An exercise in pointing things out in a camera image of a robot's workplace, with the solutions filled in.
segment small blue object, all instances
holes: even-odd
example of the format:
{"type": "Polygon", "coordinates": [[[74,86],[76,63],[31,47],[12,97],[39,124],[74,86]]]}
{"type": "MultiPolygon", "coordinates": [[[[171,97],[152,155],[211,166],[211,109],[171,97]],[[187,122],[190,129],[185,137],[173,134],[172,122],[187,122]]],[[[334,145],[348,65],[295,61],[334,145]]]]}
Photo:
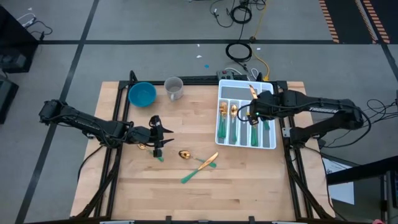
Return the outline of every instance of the small blue object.
{"type": "Polygon", "coordinates": [[[155,87],[147,82],[135,84],[129,91],[129,101],[135,106],[145,107],[156,99],[155,87]]]}

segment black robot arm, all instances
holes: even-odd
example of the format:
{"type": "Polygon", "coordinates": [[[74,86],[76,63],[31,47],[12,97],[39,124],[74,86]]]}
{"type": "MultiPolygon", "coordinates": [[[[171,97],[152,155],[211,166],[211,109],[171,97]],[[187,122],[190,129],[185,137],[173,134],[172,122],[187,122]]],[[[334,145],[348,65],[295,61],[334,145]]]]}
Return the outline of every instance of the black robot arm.
{"type": "Polygon", "coordinates": [[[133,122],[105,121],[96,118],[59,100],[44,102],[39,116],[41,123],[67,124],[80,129],[89,138],[96,137],[100,144],[106,147],[116,148],[123,143],[141,143],[154,147],[154,157],[162,156],[161,148],[173,140],[164,140],[163,133],[172,133],[172,131],[163,128],[159,116],[151,117],[150,129],[142,126],[134,127],[133,122]]]}
{"type": "Polygon", "coordinates": [[[351,100],[315,98],[293,90],[284,90],[277,94],[265,91],[253,97],[248,114],[251,125],[257,124],[258,118],[262,120],[285,118],[302,111],[333,114],[331,118],[306,128],[285,129],[284,135],[290,136],[290,142],[294,146],[303,147],[309,138],[321,138],[332,130],[355,130],[364,123],[363,112],[351,100]]]}

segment concrete floor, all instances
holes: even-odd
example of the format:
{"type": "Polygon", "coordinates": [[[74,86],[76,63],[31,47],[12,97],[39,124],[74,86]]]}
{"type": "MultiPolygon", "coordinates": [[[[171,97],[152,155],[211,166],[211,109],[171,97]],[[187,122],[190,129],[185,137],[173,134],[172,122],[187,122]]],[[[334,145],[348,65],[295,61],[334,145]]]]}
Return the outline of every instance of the concrete floor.
{"type": "MultiPolygon", "coordinates": [[[[94,0],[1,0],[14,16],[32,12],[54,29],[46,40],[80,40],[94,0]]],[[[217,25],[208,8],[210,1],[100,0],[88,40],[237,39],[238,24],[229,29],[217,25]]],[[[220,22],[231,1],[216,4],[220,22]]],[[[250,37],[260,12],[245,25],[250,37]]],[[[269,0],[258,39],[331,40],[318,1],[269,0]]],[[[59,98],[74,59],[76,45],[39,46],[29,73],[10,74],[20,88],[4,125],[0,126],[0,222],[14,223],[24,198],[48,127],[37,116],[43,102],[59,98]]],[[[225,55],[226,44],[84,45],[67,101],[86,113],[95,111],[103,81],[126,80],[134,70],[139,80],[165,80],[172,76],[214,75],[225,67],[241,68],[225,55]]],[[[398,89],[379,45],[261,44],[257,54],[271,67],[271,80],[303,81],[307,93],[328,98],[349,98],[366,107],[368,99],[392,102],[398,89]]],[[[389,45],[393,56],[398,47],[389,45]]],[[[240,49],[233,49],[236,54],[240,49]]],[[[248,67],[265,72],[252,59],[248,67]]],[[[398,119],[377,123],[360,142],[325,150],[333,156],[364,164],[398,155],[398,119]]],[[[354,140],[361,131],[338,142],[354,140]]],[[[341,132],[328,134],[330,142],[341,132]]],[[[76,129],[58,127],[50,146],[25,222],[68,218],[76,190],[76,177],[87,139],[76,129]]],[[[377,180],[356,184],[355,207],[335,203],[349,216],[378,218],[377,180]]]]}

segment wooden tabletop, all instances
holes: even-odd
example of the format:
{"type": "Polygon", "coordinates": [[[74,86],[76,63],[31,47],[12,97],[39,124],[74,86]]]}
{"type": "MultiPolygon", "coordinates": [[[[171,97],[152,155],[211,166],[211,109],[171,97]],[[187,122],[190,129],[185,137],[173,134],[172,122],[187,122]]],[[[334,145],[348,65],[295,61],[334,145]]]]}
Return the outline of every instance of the wooden tabletop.
{"type": "MultiPolygon", "coordinates": [[[[290,90],[305,93],[302,82],[288,84],[290,90]]],[[[95,116],[112,119],[117,89],[118,82],[102,84],[95,116]]],[[[275,122],[274,150],[220,146],[215,143],[218,86],[184,86],[184,96],[176,102],[170,102],[163,86],[156,86],[156,90],[154,104],[147,108],[131,105],[127,120],[148,127],[149,118],[157,114],[163,126],[174,131],[165,138],[175,140],[164,147],[164,162],[136,145],[123,146],[112,219],[164,220],[171,215],[173,220],[231,221],[248,220],[248,216],[255,216],[257,221],[295,220],[279,122],[275,122]],[[217,168],[206,167],[187,184],[181,184],[181,178],[198,168],[200,162],[181,159],[180,150],[189,150],[201,159],[219,152],[217,168]]],[[[297,114],[295,124],[311,125],[310,113],[297,114]]],[[[86,156],[98,146],[98,141],[89,140],[86,156]]],[[[313,139],[307,146],[318,149],[313,139]]],[[[82,211],[97,191],[104,155],[105,149],[90,158],[81,171],[71,215],[82,211]]],[[[320,155],[302,149],[302,157],[309,190],[334,216],[320,155]]],[[[304,217],[302,193],[297,189],[304,217]]],[[[104,198],[107,202],[108,192],[104,198]]]]}

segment knife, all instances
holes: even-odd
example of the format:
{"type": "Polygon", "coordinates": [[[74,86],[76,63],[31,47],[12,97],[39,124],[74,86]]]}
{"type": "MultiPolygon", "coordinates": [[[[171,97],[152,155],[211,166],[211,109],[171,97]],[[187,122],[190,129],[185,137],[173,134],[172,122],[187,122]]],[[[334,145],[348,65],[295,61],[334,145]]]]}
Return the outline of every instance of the knife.
{"type": "Polygon", "coordinates": [[[254,87],[250,84],[249,84],[249,87],[250,87],[250,92],[251,92],[251,95],[253,96],[253,99],[257,99],[257,93],[254,90],[254,87]]]}
{"type": "Polygon", "coordinates": [[[212,155],[210,158],[208,158],[206,160],[206,162],[204,162],[199,168],[197,168],[195,171],[193,171],[190,175],[184,177],[181,179],[181,183],[185,184],[188,182],[188,180],[191,179],[191,177],[193,177],[197,172],[199,172],[199,170],[205,168],[208,164],[212,163],[218,156],[218,152],[214,153],[214,155],[212,155]]]}

